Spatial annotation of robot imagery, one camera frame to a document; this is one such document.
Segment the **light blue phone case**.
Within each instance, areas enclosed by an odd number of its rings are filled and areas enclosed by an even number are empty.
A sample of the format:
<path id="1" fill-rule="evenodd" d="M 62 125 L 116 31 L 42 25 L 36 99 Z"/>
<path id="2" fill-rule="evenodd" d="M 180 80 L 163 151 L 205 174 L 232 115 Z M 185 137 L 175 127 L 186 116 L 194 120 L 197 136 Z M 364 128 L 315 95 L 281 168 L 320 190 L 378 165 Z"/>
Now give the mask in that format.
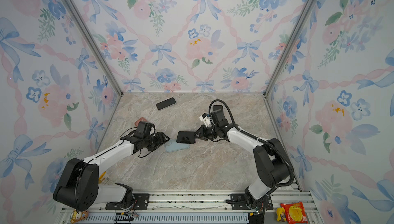
<path id="1" fill-rule="evenodd" d="M 167 153 L 186 150 L 189 148 L 190 148 L 190 144 L 180 144 L 177 143 L 176 140 L 174 139 L 171 139 L 165 144 L 165 152 Z"/>

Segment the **black phone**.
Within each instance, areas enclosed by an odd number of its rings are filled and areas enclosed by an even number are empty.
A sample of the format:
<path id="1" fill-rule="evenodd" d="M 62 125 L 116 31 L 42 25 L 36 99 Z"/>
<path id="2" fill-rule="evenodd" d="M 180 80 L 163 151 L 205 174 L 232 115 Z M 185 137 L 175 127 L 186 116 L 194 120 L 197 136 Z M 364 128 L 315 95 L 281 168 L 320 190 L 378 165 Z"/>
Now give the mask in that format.
<path id="1" fill-rule="evenodd" d="M 175 104 L 176 104 L 176 100 L 173 97 L 171 97 L 169 99 L 166 99 L 164 101 L 157 103 L 156 107 L 158 110 L 163 110 L 163 109 L 173 106 Z"/>
<path id="2" fill-rule="evenodd" d="M 213 105 L 212 106 L 212 111 L 223 111 L 223 106 L 222 105 Z"/>
<path id="3" fill-rule="evenodd" d="M 193 131 L 179 131 L 176 138 L 178 144 L 194 145 L 196 141 L 196 133 Z"/>

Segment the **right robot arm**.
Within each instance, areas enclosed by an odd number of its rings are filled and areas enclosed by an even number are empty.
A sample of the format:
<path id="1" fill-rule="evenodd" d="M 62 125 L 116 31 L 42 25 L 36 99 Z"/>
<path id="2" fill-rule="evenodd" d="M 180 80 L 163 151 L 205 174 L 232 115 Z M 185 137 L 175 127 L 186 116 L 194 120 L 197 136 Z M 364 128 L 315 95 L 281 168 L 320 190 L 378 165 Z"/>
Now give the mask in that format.
<path id="1" fill-rule="evenodd" d="M 266 140 L 245 131 L 235 122 L 229 123 L 222 109 L 202 114 L 200 121 L 203 124 L 195 133 L 196 138 L 227 141 L 253 155 L 258 177 L 245 189 L 242 203 L 248 208 L 264 208 L 273 192 L 293 184 L 293 166 L 278 139 Z"/>

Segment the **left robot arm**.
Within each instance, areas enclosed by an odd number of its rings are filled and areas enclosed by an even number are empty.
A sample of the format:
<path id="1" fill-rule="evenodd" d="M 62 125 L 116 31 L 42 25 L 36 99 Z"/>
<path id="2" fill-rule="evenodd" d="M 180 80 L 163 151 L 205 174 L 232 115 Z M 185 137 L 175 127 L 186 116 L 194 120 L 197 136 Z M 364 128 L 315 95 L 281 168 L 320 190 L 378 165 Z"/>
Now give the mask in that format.
<path id="1" fill-rule="evenodd" d="M 119 161 L 143 149 L 151 153 L 167 143 L 170 138 L 156 131 L 154 124 L 146 121 L 124 132 L 112 146 L 84 159 L 69 160 L 53 192 L 53 199 L 78 212 L 86 211 L 99 203 L 110 203 L 129 210 L 135 205 L 132 187 L 115 183 L 104 185 L 99 177 Z"/>

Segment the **pink phone case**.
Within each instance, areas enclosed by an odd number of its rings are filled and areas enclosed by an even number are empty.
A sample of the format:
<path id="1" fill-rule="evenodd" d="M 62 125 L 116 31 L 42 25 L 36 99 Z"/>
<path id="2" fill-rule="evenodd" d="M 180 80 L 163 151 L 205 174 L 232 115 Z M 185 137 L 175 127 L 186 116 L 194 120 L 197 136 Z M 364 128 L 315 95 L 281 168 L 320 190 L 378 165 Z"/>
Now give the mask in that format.
<path id="1" fill-rule="evenodd" d="M 134 123 L 134 125 L 137 127 L 140 122 L 148 122 L 148 120 L 144 117 L 141 117 Z"/>

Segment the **yellow snack packet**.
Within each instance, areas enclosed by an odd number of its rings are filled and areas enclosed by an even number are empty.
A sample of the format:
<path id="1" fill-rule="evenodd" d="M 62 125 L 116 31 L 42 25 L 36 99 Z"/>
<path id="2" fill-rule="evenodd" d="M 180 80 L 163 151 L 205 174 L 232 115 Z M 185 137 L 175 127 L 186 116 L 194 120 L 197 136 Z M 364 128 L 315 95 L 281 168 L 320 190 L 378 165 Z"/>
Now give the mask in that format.
<path id="1" fill-rule="evenodd" d="M 104 173 L 102 173 L 98 179 L 98 183 L 99 184 L 107 184 L 109 182 L 109 177 L 106 173 L 106 171 Z"/>

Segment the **yellow toy figure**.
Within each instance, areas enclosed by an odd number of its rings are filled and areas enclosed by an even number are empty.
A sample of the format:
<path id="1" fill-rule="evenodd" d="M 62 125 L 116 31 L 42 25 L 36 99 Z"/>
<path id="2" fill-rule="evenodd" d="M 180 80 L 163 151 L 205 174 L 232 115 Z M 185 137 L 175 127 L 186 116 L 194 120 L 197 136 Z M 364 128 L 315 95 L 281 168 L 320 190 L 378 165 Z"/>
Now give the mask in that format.
<path id="1" fill-rule="evenodd" d="M 287 221 L 285 209 L 283 207 L 277 208 L 276 214 L 277 214 L 277 222 L 286 222 Z"/>

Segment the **monkey plush toy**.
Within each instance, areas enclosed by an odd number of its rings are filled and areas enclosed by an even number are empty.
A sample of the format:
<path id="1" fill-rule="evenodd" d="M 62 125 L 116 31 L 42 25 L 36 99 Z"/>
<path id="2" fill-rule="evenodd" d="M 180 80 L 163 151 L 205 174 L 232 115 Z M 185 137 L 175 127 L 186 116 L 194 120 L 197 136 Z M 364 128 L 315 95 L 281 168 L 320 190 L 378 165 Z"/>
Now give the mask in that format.
<path id="1" fill-rule="evenodd" d="M 71 215 L 70 223 L 71 224 L 76 224 L 76 223 L 78 223 L 80 221 L 84 221 L 84 220 L 87 219 L 88 215 L 89 215 L 88 211 L 77 211 L 77 210 L 74 210 L 74 212 Z"/>

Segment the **red snack packet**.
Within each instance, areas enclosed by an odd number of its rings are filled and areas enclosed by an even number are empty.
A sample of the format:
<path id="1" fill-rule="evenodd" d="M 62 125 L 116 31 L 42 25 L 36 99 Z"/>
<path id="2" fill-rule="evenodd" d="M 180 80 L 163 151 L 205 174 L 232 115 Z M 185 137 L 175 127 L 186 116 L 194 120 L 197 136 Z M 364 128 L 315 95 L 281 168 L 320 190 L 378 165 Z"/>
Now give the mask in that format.
<path id="1" fill-rule="evenodd" d="M 281 204 L 281 208 L 284 209 L 284 214 L 289 224 L 307 224 L 307 216 L 305 208 L 302 202 Z"/>

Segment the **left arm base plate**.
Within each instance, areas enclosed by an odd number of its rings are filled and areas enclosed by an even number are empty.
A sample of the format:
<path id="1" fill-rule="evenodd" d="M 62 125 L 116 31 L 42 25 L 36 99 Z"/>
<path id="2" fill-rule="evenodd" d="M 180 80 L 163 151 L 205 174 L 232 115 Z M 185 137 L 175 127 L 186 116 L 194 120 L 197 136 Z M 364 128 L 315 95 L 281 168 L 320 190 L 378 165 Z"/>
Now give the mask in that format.
<path id="1" fill-rule="evenodd" d="M 116 211 L 129 211 L 129 210 L 147 210 L 149 204 L 148 193 L 133 193 L 131 205 L 127 208 L 123 208 L 122 204 L 115 202 L 108 202 L 106 204 L 105 210 L 116 210 Z"/>

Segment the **aluminium rail frame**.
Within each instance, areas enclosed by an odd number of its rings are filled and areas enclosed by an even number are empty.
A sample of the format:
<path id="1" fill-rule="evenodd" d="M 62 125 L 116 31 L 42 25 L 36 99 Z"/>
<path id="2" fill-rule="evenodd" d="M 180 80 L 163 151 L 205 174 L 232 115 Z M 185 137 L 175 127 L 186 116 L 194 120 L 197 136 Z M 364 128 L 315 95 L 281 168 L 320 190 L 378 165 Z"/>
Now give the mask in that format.
<path id="1" fill-rule="evenodd" d="M 266 224 L 276 224 L 281 204 L 302 202 L 307 222 L 321 224 L 312 195 L 296 184 L 275 191 L 266 211 L 250 209 L 242 203 L 244 193 L 230 190 L 180 191 L 136 190 L 136 209 L 126 214 L 109 210 L 105 204 L 92 206 L 83 224 L 249 224 L 263 216 Z"/>

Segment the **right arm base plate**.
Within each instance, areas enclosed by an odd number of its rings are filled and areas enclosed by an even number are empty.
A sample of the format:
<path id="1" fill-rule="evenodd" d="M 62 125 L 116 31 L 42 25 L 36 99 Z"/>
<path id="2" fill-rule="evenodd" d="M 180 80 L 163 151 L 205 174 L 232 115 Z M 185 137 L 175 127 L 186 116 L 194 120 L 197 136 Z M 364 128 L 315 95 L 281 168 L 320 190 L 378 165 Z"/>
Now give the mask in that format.
<path id="1" fill-rule="evenodd" d="M 263 208 L 264 210 L 273 210 L 273 201 L 270 196 L 264 196 L 261 200 L 256 200 L 252 205 L 252 199 L 248 204 L 246 200 L 246 194 L 230 194 L 230 199 L 226 200 L 226 203 L 231 205 L 232 210 L 247 210 L 257 211 Z"/>

